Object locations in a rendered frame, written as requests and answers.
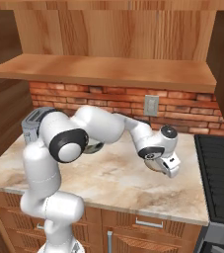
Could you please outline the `wooden cupboard door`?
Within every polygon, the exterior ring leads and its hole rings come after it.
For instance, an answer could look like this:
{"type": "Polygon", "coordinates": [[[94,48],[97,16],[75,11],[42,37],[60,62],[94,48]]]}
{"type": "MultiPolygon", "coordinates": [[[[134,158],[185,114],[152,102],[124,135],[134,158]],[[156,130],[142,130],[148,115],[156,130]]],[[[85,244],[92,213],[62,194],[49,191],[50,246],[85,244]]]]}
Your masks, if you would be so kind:
{"type": "Polygon", "coordinates": [[[194,242],[165,235],[146,234],[120,228],[104,228],[104,252],[108,253],[108,231],[112,231],[112,253],[193,253],[194,242]]]}

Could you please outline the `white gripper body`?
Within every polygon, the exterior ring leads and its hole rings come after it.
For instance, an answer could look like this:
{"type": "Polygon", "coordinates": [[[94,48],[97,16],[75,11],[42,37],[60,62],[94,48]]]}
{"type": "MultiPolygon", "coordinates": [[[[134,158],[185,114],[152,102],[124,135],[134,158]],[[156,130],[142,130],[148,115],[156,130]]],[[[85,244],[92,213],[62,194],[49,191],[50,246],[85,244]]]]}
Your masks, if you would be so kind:
{"type": "Polygon", "coordinates": [[[181,161],[179,159],[166,159],[163,162],[165,173],[169,178],[174,178],[179,173],[181,161]]]}

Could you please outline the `wooden drawer front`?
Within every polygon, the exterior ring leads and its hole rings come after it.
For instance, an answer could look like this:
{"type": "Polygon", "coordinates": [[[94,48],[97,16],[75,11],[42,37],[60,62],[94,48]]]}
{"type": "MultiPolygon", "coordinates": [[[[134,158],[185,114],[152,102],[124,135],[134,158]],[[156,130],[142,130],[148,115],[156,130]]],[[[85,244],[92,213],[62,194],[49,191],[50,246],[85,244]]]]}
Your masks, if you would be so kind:
{"type": "MultiPolygon", "coordinates": [[[[43,218],[31,217],[20,210],[21,195],[0,192],[0,218],[7,228],[26,230],[30,234],[44,232],[37,225],[44,225],[43,218]]],[[[82,218],[72,225],[74,236],[81,242],[97,244],[102,241],[101,210],[85,207],[82,218]]]]}
{"type": "Polygon", "coordinates": [[[143,233],[159,233],[190,242],[197,240],[200,225],[139,214],[102,210],[103,225],[143,233]]]}

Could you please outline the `grey wall outlet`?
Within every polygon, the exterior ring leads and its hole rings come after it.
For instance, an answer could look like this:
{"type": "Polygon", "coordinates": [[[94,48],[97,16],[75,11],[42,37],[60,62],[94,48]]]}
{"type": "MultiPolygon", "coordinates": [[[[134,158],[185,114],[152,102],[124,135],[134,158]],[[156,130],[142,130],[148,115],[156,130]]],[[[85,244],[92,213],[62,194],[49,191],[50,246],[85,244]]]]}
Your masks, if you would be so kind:
{"type": "Polygon", "coordinates": [[[144,99],[144,115],[156,117],[159,109],[159,97],[154,95],[146,95],[144,99]]]}

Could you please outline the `open wooden wall cabinet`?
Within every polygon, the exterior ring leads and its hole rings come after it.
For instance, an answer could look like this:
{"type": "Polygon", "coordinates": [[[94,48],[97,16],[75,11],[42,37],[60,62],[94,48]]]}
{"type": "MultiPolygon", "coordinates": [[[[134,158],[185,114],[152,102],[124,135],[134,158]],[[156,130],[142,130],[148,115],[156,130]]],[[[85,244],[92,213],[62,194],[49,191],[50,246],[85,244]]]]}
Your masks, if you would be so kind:
{"type": "Polygon", "coordinates": [[[0,0],[22,54],[0,78],[211,93],[206,62],[224,0],[0,0]]]}

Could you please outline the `grey bowl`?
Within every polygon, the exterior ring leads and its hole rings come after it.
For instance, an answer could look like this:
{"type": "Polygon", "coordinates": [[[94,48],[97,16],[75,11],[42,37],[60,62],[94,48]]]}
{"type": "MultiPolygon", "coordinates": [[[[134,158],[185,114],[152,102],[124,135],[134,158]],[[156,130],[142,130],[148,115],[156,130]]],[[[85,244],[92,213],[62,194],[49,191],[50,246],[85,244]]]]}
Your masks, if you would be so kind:
{"type": "Polygon", "coordinates": [[[104,147],[104,143],[94,140],[94,139],[89,139],[88,144],[86,145],[85,149],[84,149],[84,153],[85,154],[93,154],[96,153],[98,151],[100,151],[103,147],[104,147]]]}

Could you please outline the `grey toaster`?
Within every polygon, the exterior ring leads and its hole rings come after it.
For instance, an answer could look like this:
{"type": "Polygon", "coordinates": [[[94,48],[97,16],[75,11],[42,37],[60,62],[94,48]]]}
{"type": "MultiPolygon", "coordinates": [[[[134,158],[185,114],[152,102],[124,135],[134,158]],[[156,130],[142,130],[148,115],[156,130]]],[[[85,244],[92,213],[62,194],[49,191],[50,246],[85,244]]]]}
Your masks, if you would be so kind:
{"type": "Polygon", "coordinates": [[[31,111],[21,123],[26,144],[34,142],[38,138],[38,128],[42,119],[50,112],[54,112],[52,107],[39,107],[31,111]]]}

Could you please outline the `grey oven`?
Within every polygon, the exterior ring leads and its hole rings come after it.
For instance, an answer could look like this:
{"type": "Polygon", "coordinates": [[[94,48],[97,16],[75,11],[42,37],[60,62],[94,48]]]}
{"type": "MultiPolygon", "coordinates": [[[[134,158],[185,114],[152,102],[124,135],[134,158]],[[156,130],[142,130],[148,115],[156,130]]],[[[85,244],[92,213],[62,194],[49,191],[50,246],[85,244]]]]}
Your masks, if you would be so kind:
{"type": "Polygon", "coordinates": [[[224,223],[209,222],[204,226],[193,253],[224,253],[224,223]]]}

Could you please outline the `black hob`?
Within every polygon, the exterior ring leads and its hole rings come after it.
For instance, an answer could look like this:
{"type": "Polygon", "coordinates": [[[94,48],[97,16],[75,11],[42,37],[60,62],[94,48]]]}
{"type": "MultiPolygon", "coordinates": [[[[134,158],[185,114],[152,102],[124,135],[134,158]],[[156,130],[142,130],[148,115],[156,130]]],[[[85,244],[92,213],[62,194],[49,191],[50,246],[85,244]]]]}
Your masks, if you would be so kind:
{"type": "Polygon", "coordinates": [[[196,134],[194,144],[209,218],[224,223],[224,136],[196,134]]]}

